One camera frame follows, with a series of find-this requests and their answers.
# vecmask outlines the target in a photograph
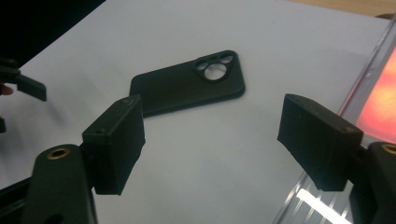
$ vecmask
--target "brass insert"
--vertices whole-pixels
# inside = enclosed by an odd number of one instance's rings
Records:
[[[388,153],[393,154],[396,156],[396,146],[391,145],[391,144],[384,144],[381,146],[384,150],[386,150]]]
[[[48,155],[47,155],[47,159],[49,160],[59,160],[65,156],[67,156],[70,153],[70,149],[69,148],[56,148],[53,149]]]

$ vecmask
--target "black phone case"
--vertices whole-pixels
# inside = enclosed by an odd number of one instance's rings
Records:
[[[224,75],[212,78],[216,69]],[[130,95],[140,94],[145,118],[237,98],[244,92],[238,56],[231,50],[136,76],[130,89]]]

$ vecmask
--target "clamp jaw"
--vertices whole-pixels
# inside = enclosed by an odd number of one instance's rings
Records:
[[[42,83],[22,75],[17,62],[13,59],[0,57],[0,83],[16,84],[18,91],[22,91],[41,101],[47,101],[46,87]],[[0,117],[0,133],[5,132],[6,123]]]

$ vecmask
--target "white table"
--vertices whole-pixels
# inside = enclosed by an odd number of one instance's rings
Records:
[[[107,0],[21,70],[46,103],[1,97],[0,188],[39,152],[81,133],[132,77],[224,49],[242,98],[145,119],[123,194],[95,196],[100,223],[271,223],[302,169],[276,141],[287,92],[336,111],[388,21],[285,1]]]

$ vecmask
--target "red light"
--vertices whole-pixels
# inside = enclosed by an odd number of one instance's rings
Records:
[[[396,143],[396,50],[364,105],[356,122],[366,134]]]

